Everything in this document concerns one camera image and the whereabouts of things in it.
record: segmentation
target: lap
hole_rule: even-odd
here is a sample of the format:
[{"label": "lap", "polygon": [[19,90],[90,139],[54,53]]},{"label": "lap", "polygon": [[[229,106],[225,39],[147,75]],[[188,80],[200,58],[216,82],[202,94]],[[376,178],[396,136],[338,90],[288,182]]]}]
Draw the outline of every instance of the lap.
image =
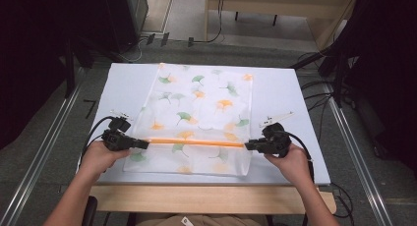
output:
[{"label": "lap", "polygon": [[172,214],[138,213],[136,226],[184,226],[186,217],[194,226],[268,226],[267,218],[259,214]]}]

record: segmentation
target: person's left hand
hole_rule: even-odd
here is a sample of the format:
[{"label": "person's left hand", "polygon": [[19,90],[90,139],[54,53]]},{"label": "person's left hand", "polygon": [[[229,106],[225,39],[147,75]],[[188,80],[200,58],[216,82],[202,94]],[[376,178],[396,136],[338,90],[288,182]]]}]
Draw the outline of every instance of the person's left hand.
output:
[{"label": "person's left hand", "polygon": [[103,141],[93,141],[83,157],[79,172],[95,182],[101,173],[113,166],[117,159],[129,154],[129,150],[111,151]]}]

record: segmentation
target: wooden table edge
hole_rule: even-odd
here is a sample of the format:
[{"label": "wooden table edge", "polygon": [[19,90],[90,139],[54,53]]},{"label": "wooden table edge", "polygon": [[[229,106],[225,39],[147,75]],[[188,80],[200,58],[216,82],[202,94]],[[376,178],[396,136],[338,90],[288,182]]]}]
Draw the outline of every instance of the wooden table edge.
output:
[{"label": "wooden table edge", "polygon": [[[332,193],[320,192],[331,213]],[[292,186],[97,185],[90,195],[98,211],[304,214],[304,205]]]}]

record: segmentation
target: white table surface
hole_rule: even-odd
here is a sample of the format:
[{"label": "white table surface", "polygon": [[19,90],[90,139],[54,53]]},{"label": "white table surface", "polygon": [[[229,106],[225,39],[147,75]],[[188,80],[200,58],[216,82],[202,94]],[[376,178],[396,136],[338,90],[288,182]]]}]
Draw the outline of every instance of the white table surface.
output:
[{"label": "white table surface", "polygon": [[[111,110],[125,113],[136,119],[145,103],[152,82],[156,76],[157,64],[116,64],[111,65],[108,79],[101,95],[94,123],[105,116],[116,116]],[[267,116],[294,112],[291,117],[280,121],[285,131],[300,138],[313,158],[315,182],[317,185],[330,183],[328,170],[304,102],[295,71],[292,69],[192,66],[221,69],[253,75],[251,139],[262,138],[259,124]],[[109,122],[103,122],[92,135],[96,137],[107,129]],[[126,132],[130,135],[132,128]],[[124,159],[116,161],[112,168],[101,174],[99,184],[196,184],[196,185],[288,185],[279,170],[270,164],[262,154],[254,151],[247,176],[209,176],[161,173],[123,172]]]}]

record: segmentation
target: transparent plastic bag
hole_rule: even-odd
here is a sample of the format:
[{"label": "transparent plastic bag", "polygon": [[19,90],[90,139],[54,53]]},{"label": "transparent plastic bag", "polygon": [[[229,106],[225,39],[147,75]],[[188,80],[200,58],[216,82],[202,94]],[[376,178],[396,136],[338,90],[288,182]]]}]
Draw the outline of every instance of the transparent plastic bag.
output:
[{"label": "transparent plastic bag", "polygon": [[132,133],[150,141],[149,148],[134,149],[124,171],[246,175],[252,152],[243,143],[250,137],[252,79],[160,64]]}]

